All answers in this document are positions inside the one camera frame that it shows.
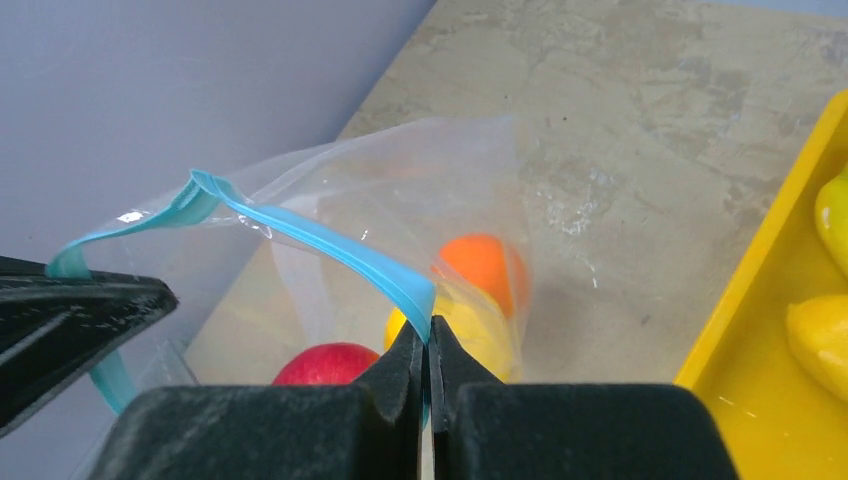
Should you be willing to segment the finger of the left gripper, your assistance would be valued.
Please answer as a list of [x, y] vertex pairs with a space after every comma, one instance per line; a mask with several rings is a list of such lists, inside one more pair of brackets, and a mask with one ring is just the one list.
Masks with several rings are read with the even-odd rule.
[[53, 278], [43, 264], [3, 257], [2, 435], [177, 306], [160, 279], [102, 271]]

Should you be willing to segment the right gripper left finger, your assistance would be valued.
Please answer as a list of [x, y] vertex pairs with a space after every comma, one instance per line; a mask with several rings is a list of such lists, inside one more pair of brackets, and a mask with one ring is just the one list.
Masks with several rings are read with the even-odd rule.
[[416, 479], [425, 346], [411, 327], [341, 386], [164, 387], [119, 416], [94, 479]]

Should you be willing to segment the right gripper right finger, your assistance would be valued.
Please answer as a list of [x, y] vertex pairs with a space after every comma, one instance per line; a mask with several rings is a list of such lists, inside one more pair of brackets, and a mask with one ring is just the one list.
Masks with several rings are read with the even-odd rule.
[[736, 479], [690, 391], [652, 383], [505, 384], [435, 316], [428, 343], [438, 479]]

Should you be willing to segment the red apple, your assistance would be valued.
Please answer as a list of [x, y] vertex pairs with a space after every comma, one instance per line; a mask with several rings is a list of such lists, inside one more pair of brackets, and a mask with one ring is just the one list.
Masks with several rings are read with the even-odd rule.
[[353, 382], [380, 355], [355, 343], [336, 342], [310, 347], [290, 360], [272, 385], [345, 385]]

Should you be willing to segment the yellow round fruit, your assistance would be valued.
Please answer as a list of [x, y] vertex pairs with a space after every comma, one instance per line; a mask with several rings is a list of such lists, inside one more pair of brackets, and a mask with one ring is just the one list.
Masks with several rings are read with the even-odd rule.
[[518, 361], [510, 330], [488, 293], [477, 287], [440, 284], [432, 315], [442, 316], [463, 349], [499, 380], [513, 379]]

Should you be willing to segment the orange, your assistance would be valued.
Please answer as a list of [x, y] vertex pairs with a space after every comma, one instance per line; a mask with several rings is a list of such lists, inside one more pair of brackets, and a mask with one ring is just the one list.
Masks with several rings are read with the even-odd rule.
[[482, 289], [507, 318], [524, 308], [531, 293], [531, 276], [519, 251], [486, 233], [456, 237], [443, 244], [430, 270], [442, 276], [456, 274]]

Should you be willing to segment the clear zip top bag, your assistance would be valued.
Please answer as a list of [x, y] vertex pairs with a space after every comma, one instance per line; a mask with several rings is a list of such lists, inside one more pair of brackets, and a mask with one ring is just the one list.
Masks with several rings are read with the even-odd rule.
[[530, 273], [511, 119], [429, 118], [271, 158], [185, 187], [66, 245], [51, 274], [98, 269], [162, 279], [180, 307], [96, 364], [124, 411], [167, 385], [266, 384], [302, 351], [388, 347], [409, 323], [430, 336], [440, 247], [486, 233]]

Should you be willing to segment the yellow plastic tray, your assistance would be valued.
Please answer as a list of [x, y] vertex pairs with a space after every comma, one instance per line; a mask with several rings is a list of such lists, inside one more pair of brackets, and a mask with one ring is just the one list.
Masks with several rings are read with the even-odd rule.
[[823, 109], [676, 376], [715, 418], [744, 479], [843, 479], [847, 405], [790, 352], [787, 308], [843, 294], [814, 226], [819, 189], [847, 162], [847, 95]]

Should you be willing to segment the yellow lemon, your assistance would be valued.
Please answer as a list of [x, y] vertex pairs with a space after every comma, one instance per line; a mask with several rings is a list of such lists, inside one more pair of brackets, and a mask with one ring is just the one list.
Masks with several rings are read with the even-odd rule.
[[847, 401], [847, 296], [824, 295], [791, 304], [785, 327], [789, 349], [820, 386]]

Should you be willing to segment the yellow banana bunch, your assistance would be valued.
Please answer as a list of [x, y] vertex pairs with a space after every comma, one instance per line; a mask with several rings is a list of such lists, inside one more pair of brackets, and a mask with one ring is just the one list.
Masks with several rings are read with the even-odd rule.
[[844, 276], [847, 276], [847, 168], [819, 190], [814, 220], [822, 244]]

